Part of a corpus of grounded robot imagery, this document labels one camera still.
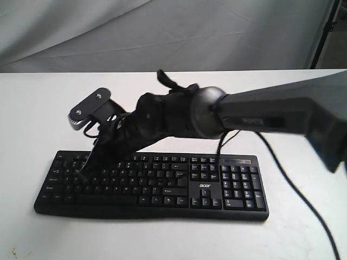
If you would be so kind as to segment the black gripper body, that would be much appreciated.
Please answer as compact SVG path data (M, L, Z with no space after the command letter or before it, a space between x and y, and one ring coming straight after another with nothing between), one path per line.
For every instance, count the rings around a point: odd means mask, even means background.
M100 132L98 162L122 159L158 141L163 136L162 104L160 96L146 93L133 112L125 116L117 114L118 118Z

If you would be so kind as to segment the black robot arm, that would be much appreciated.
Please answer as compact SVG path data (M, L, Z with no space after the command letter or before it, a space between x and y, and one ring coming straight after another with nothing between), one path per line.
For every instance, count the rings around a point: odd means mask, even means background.
M236 94L178 85L162 70L165 95L143 94L127 112L99 88L71 109L70 124L97 126L82 181L167 137L218 139L233 130L303 135L330 172L346 163L346 72Z

